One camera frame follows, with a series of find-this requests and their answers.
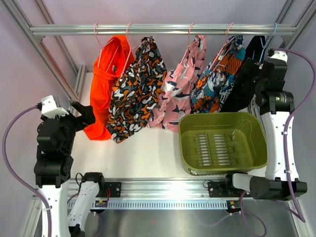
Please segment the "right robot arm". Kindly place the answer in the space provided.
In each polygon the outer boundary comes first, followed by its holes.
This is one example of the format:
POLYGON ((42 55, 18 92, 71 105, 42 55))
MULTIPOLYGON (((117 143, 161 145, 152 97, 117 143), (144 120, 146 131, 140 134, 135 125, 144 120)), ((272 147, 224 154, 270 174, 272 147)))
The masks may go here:
POLYGON ((237 112, 255 100, 267 140, 267 167, 265 177, 231 175, 223 185, 229 196, 246 190, 254 199, 286 201, 308 190, 307 183, 299 179, 293 154, 292 124, 286 122, 295 107, 293 94, 283 90, 286 70, 285 58, 271 57, 263 64, 246 58, 235 76, 235 85, 221 111, 237 112))

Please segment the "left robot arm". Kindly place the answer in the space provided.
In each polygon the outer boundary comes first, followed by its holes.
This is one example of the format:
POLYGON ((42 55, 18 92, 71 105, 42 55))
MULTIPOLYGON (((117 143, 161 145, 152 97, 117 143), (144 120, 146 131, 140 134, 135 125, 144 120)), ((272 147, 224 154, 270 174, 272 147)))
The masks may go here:
POLYGON ((59 108, 52 116, 42 115, 38 126, 37 162, 34 167, 36 185, 44 197, 43 212, 50 218, 42 221, 44 237, 83 237, 92 202, 106 191, 100 172, 87 172, 79 186, 79 194, 70 213, 67 212, 68 188, 73 158, 71 151, 78 131, 95 123, 92 106, 72 102, 80 116, 59 108))

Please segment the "camouflage shorts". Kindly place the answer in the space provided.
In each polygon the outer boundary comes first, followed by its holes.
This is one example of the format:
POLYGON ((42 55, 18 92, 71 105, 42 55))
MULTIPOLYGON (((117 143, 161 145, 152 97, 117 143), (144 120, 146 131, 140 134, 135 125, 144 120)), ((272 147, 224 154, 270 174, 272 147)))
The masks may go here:
POLYGON ((106 127, 113 141, 121 143, 147 126, 166 76, 154 38, 144 37, 134 61, 112 87, 106 127))

